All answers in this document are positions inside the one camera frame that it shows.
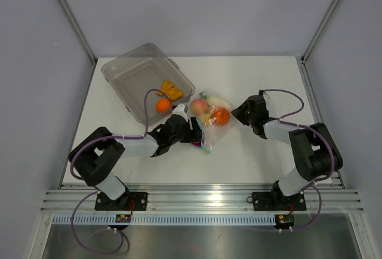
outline toy fruit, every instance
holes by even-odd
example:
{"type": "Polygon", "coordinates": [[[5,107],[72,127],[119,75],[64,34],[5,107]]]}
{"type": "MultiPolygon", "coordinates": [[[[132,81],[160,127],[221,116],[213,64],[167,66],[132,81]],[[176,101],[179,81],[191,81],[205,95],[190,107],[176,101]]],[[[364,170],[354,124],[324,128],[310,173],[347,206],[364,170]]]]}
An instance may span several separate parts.
{"type": "Polygon", "coordinates": [[[225,125],[228,123],[229,119],[231,118],[230,113],[225,108],[218,108],[214,111],[212,114],[214,123],[218,125],[225,125]]]}
{"type": "MultiPolygon", "coordinates": [[[[183,96],[183,91],[177,87],[174,87],[174,83],[168,82],[167,80],[163,82],[161,90],[170,98],[171,101],[176,101],[183,96]]],[[[157,95],[163,96],[161,92],[156,92],[157,95]]]]}
{"type": "Polygon", "coordinates": [[[158,113],[162,113],[168,108],[171,108],[171,103],[167,99],[160,99],[158,102],[156,102],[156,111],[158,113]]]}
{"type": "Polygon", "coordinates": [[[202,124],[205,127],[208,127],[212,124],[212,119],[210,114],[206,114],[206,113],[199,114],[197,118],[202,122],[202,124]]]}
{"type": "Polygon", "coordinates": [[[205,111],[207,111],[208,104],[203,99],[195,99],[191,102],[190,107],[194,115],[198,116],[199,114],[202,114],[205,111]]]}
{"type": "Polygon", "coordinates": [[[202,99],[206,100],[208,105],[215,106],[217,108],[225,108],[228,111],[232,110],[232,106],[225,99],[216,96],[207,96],[203,92],[199,94],[202,99]]]}

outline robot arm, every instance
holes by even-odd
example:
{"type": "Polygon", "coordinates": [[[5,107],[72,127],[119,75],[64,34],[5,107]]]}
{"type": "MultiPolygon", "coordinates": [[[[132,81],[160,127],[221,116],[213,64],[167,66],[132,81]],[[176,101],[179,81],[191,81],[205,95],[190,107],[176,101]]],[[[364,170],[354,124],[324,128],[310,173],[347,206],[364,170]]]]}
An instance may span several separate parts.
{"type": "MultiPolygon", "coordinates": [[[[107,196],[107,210],[122,210],[127,205],[130,191],[111,173],[120,158],[130,156],[160,156],[166,153],[173,144],[197,143],[202,139],[202,131],[195,117],[188,119],[187,106],[179,104],[164,124],[158,125],[148,132],[145,138],[139,140],[109,139],[99,141],[79,154],[74,168],[88,186],[93,186],[103,192],[100,201],[107,196]]],[[[71,162],[78,151],[87,143],[112,133],[105,127],[96,129],[70,154],[71,162]]]]}
{"type": "MultiPolygon", "coordinates": [[[[263,92],[253,95],[232,111],[242,124],[251,126],[254,134],[263,139],[276,140],[291,145],[295,168],[283,179],[273,184],[271,191],[275,205],[288,206],[286,202],[296,198],[302,188],[315,179],[329,174],[331,160],[328,149],[315,134],[304,128],[282,124],[276,118],[269,117],[263,92]]],[[[323,123],[310,126],[320,133],[332,149],[335,168],[343,165],[342,157],[337,149],[327,127],[323,123]]]]}

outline clear plastic container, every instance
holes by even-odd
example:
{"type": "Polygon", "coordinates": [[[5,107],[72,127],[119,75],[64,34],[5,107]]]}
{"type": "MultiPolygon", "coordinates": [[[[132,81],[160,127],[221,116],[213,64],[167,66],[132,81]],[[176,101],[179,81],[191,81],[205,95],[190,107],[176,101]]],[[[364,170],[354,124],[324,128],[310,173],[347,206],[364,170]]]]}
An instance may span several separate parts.
{"type": "MultiPolygon", "coordinates": [[[[173,82],[184,93],[173,102],[174,105],[187,103],[195,92],[195,86],[179,71],[177,65],[151,43],[106,63],[101,71],[139,123],[145,120],[144,95],[152,88],[161,89],[163,81],[173,82]]],[[[161,98],[155,92],[151,92],[147,98],[149,125],[168,114],[158,113],[155,109],[156,102],[161,98]]]]}

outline toy food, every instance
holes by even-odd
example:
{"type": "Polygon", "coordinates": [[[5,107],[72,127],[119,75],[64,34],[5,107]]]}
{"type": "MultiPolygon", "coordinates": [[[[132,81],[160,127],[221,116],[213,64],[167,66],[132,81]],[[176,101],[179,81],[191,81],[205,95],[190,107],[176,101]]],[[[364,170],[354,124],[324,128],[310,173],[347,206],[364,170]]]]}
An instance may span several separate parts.
{"type": "Polygon", "coordinates": [[[171,103],[167,99],[160,99],[158,102],[156,102],[156,111],[158,113],[162,113],[170,107],[171,103]]]}
{"type": "Polygon", "coordinates": [[[212,114],[212,118],[214,120],[214,124],[225,125],[228,123],[231,116],[227,109],[218,108],[212,114]]]}
{"type": "Polygon", "coordinates": [[[232,110],[232,106],[230,103],[228,103],[225,99],[222,99],[217,96],[207,96],[203,92],[199,94],[201,96],[201,99],[204,99],[207,101],[209,106],[214,106],[217,108],[225,108],[228,111],[232,110]]]}
{"type": "Polygon", "coordinates": [[[190,107],[194,115],[198,116],[199,114],[205,113],[207,111],[208,104],[203,99],[195,99],[191,102],[190,107]]]}
{"type": "MultiPolygon", "coordinates": [[[[177,87],[174,87],[174,83],[168,82],[167,80],[163,82],[161,91],[163,91],[171,101],[176,101],[183,96],[183,91],[177,87]]],[[[156,93],[159,96],[163,96],[161,92],[156,93]]]]}

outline metal floor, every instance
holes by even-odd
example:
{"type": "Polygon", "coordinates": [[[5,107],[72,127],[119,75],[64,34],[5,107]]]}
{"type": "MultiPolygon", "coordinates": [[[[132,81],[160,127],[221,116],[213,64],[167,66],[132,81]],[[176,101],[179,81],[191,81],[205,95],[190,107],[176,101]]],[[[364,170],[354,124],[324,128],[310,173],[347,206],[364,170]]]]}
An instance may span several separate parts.
{"type": "MultiPolygon", "coordinates": [[[[309,222],[307,215],[296,215],[297,226],[309,222]]],[[[120,243],[112,232],[90,236],[100,226],[77,226],[86,246],[111,251],[120,243]]],[[[293,258],[357,259],[358,246],[346,215],[321,215],[303,232],[283,233],[255,231],[243,226],[129,226],[124,233],[129,245],[110,258],[293,258]]],[[[53,225],[45,247],[44,259],[105,258],[77,246],[69,225],[53,225]]]]}

